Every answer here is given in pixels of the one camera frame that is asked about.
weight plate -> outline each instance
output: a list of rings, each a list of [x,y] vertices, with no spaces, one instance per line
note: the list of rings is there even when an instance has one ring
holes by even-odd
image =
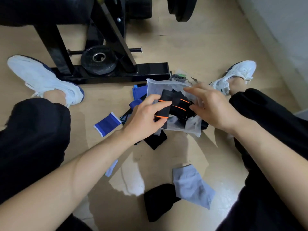
[[[109,47],[98,45],[84,51],[80,62],[89,73],[102,75],[115,69],[117,57]]]
[[[152,0],[128,0],[131,19],[152,18]]]
[[[175,5],[178,5],[175,13],[176,20],[187,22],[195,9],[196,2],[197,0],[176,0]]]
[[[175,14],[175,0],[167,0],[169,14]]]

white sneaker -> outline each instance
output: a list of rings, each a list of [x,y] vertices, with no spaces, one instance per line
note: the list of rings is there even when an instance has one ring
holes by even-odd
[[[59,80],[51,68],[34,58],[15,55],[7,60],[7,65],[25,81],[27,87],[35,91],[32,97],[43,97],[44,92],[59,89],[65,93],[66,107],[83,101],[83,89],[71,82]]]
[[[254,61],[238,62],[231,66],[222,78],[210,83],[210,86],[221,91],[224,95],[229,95],[230,88],[227,80],[233,77],[241,77],[247,84],[248,81],[253,79],[252,75],[256,70],[256,67],[257,65]]]

pant leg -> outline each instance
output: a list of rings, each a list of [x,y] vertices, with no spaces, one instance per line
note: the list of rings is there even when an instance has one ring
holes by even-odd
[[[68,108],[43,98],[16,104],[0,132],[0,204],[49,174],[70,142]],[[91,230],[70,215],[58,230]]]
[[[256,89],[238,92],[229,101],[243,116],[255,120],[265,130],[308,159],[308,122]],[[281,201],[245,148],[235,145],[249,175],[237,202],[217,230],[304,230]]]

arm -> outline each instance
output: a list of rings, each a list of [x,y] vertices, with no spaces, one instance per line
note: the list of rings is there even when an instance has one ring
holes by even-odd
[[[249,152],[290,211],[308,230],[308,161],[280,142],[258,123],[239,114],[225,97],[208,85],[185,91],[202,99],[191,105],[203,120],[232,134]]]
[[[56,230],[113,161],[163,126],[166,119],[153,122],[154,114],[171,102],[152,105],[159,98],[147,97],[121,130],[1,204],[0,230]]]

packaging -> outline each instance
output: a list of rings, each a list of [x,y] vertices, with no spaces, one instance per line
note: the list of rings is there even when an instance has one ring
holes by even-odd
[[[169,80],[155,81],[153,79],[147,79],[147,82],[148,82],[147,96],[151,94],[161,95],[164,89],[169,91],[175,89],[176,91],[182,92],[184,96],[186,96],[189,100],[194,102],[194,104],[200,106],[202,104],[202,101],[200,99],[183,90],[183,87],[192,86],[198,83],[196,79],[187,76],[187,73],[184,71],[177,70],[177,73],[172,75],[172,77]],[[176,116],[169,116],[167,121],[168,122],[167,130],[184,131],[186,133],[195,134],[197,137],[200,137],[201,121],[202,119],[198,115],[190,117],[187,119],[186,125],[184,127],[183,124],[178,122],[178,118]]]

